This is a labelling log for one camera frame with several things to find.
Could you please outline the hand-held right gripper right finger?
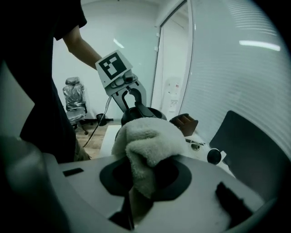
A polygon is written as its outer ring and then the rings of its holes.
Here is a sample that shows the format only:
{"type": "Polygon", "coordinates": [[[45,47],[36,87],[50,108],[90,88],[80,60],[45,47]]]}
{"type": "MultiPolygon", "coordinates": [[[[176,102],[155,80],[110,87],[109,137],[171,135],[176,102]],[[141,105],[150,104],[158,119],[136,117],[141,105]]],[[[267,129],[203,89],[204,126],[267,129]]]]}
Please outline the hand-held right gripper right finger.
{"type": "Polygon", "coordinates": [[[172,192],[176,189],[179,170],[174,162],[174,160],[168,158],[156,165],[156,185],[158,191],[172,192]]]}

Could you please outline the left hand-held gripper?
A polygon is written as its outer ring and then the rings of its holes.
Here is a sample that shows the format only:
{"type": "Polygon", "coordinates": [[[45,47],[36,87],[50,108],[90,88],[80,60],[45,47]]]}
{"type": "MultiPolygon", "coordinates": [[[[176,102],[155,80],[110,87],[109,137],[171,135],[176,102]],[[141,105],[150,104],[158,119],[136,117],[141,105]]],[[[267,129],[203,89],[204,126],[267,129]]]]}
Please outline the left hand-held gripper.
{"type": "Polygon", "coordinates": [[[95,64],[101,83],[108,96],[125,112],[129,107],[127,94],[133,95],[137,104],[146,106],[146,90],[132,72],[132,64],[116,50],[95,64]]]}

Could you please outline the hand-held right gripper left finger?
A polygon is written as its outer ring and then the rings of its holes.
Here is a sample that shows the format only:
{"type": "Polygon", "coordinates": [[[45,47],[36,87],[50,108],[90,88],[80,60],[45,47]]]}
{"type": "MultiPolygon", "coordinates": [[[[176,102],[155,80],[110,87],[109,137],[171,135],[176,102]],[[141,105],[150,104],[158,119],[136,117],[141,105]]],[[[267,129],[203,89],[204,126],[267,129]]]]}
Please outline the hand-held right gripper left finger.
{"type": "Polygon", "coordinates": [[[113,169],[115,190],[119,196],[127,196],[133,188],[130,162],[122,162],[113,169]]]}

